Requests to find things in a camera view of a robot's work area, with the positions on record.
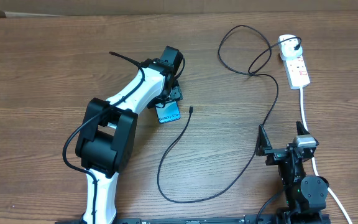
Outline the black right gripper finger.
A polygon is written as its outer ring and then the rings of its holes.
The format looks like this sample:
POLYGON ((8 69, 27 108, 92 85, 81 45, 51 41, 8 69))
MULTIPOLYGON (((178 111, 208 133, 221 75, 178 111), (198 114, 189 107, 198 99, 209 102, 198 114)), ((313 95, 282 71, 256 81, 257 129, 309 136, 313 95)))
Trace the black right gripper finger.
POLYGON ((255 153, 257 156, 266 156, 267 152, 270 150, 272 150, 272 145, 269 141, 263 124, 260 124, 255 153))
POLYGON ((309 131, 305 128, 304 124, 301 121, 296 122, 297 135, 310 135, 309 131))

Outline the black Samsung Galaxy smartphone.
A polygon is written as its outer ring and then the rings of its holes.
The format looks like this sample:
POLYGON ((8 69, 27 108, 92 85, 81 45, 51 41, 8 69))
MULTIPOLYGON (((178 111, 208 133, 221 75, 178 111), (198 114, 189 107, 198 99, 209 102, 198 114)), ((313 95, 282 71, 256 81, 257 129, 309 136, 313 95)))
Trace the black Samsung Galaxy smartphone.
POLYGON ((160 124, 179 120, 181 118, 180 110, 176 101, 165 104, 155 105, 157 118, 160 124))

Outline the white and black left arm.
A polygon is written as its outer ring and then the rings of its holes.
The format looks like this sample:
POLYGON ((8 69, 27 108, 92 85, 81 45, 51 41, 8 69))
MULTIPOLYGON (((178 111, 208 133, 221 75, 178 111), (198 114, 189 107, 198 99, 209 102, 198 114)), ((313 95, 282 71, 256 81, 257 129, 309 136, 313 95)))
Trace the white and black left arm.
POLYGON ((117 181, 133 151, 139 114, 154 108, 159 123, 181 117, 177 102, 183 97, 177 80, 185 66, 183 54, 167 46, 161 57, 133 64, 137 75, 126 87, 107 100, 93 98, 87 105, 75 147, 88 181, 80 223, 114 222, 117 181))

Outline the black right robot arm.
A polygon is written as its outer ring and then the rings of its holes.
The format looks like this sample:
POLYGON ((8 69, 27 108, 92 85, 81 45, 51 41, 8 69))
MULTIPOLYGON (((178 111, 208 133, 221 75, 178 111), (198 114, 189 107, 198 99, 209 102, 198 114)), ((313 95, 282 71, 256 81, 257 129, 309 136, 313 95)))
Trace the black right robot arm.
POLYGON ((283 189, 272 196, 256 215, 256 223, 330 223, 323 215, 329 182, 318 175, 306 175, 304 161, 314 157, 319 142, 303 126, 296 122, 297 135, 281 149, 274 149, 264 126, 259 126, 256 155, 265 156, 265 164, 277 166, 283 189), (262 216, 266 206, 281 194, 285 195, 286 207, 276 209, 275 214, 262 216))

